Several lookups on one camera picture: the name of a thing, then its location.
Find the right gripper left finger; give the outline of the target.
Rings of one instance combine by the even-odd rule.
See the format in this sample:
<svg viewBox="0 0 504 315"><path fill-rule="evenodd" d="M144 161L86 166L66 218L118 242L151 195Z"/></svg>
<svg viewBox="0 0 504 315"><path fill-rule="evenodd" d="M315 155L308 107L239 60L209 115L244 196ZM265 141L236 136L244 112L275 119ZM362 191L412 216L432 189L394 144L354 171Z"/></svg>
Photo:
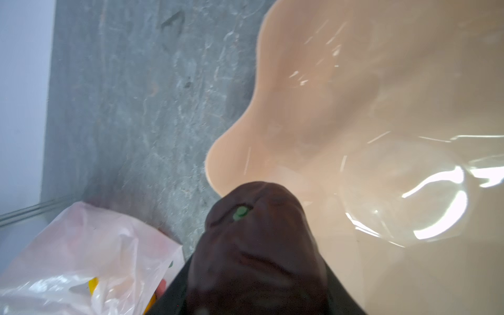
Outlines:
<svg viewBox="0 0 504 315"><path fill-rule="evenodd" d="M164 294L154 303L146 315L189 315L186 296L188 274L192 257L185 263Z"/></svg>

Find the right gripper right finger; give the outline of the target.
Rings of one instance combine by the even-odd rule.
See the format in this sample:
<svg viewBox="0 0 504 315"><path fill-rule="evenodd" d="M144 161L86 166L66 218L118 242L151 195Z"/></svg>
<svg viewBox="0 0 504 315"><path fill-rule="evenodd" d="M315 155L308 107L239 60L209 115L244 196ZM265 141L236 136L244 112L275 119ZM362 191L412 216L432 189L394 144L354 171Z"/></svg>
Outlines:
<svg viewBox="0 0 504 315"><path fill-rule="evenodd" d="M350 296L327 262L324 264L327 274L327 291L323 315L366 315L366 312Z"/></svg>

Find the dark purple plum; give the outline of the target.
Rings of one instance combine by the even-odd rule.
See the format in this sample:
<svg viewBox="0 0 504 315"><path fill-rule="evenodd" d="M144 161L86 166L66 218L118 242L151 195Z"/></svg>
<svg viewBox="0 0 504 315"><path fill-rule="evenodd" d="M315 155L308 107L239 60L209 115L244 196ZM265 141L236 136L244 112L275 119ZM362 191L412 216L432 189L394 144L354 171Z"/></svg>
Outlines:
<svg viewBox="0 0 504 315"><path fill-rule="evenodd" d="M209 211L192 256L190 314L321 314L328 277L299 200L250 182Z"/></svg>

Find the pink plastic bag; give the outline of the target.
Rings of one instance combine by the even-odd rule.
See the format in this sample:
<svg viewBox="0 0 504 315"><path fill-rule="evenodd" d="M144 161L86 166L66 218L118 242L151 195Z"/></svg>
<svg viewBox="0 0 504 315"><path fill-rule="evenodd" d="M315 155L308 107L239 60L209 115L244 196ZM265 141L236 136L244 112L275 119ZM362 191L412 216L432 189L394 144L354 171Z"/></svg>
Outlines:
<svg viewBox="0 0 504 315"><path fill-rule="evenodd" d="M1 275L1 313L143 314L184 265L181 244L158 229L77 202Z"/></svg>

